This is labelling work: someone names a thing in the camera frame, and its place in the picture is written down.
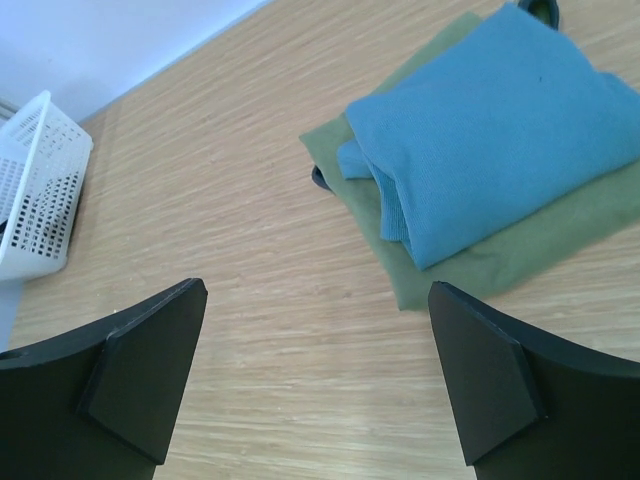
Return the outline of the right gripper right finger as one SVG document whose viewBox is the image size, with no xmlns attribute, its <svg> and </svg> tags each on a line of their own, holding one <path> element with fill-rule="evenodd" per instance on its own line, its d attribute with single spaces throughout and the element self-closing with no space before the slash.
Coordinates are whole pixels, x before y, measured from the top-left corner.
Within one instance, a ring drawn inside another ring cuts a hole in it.
<svg viewBox="0 0 640 480">
<path fill-rule="evenodd" d="M 429 313 L 466 465 L 479 479 L 636 479 L 639 364 L 449 283 Z"/>
</svg>

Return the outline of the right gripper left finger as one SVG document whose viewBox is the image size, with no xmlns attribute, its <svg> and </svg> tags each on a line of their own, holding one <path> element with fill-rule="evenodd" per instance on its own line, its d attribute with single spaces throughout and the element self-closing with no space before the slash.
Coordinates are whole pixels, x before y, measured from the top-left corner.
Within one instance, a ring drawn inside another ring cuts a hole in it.
<svg viewBox="0 0 640 480">
<path fill-rule="evenodd" d="M 151 479 L 167 457 L 207 303 L 186 279 L 1 355 L 4 479 Z"/>
</svg>

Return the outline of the green tank top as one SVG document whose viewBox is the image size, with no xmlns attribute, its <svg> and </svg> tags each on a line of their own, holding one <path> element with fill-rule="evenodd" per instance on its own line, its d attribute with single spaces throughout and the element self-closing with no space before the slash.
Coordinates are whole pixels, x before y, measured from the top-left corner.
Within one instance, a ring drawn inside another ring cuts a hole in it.
<svg viewBox="0 0 640 480">
<path fill-rule="evenodd" d="M 391 90 L 487 18 L 472 13 L 459 17 L 369 95 Z M 436 281 L 453 283 L 479 297 L 501 293 L 639 217 L 638 155 L 631 163 L 579 186 L 476 244 L 419 269 L 401 243 L 380 235 L 381 204 L 376 182 L 347 180 L 341 174 L 337 151 L 353 137 L 346 109 L 304 133 L 301 141 L 328 188 L 351 211 L 386 269 L 402 310 L 425 309 L 429 288 Z"/>
</svg>

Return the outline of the blue tank top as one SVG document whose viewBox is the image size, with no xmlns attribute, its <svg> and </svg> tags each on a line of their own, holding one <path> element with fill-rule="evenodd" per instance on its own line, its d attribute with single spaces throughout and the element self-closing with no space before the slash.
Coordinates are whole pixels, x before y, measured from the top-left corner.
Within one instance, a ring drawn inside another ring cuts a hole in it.
<svg viewBox="0 0 640 480">
<path fill-rule="evenodd" d="M 639 155 L 639 95 L 507 3 L 391 90 L 348 105 L 347 180 L 428 268 Z"/>
</svg>

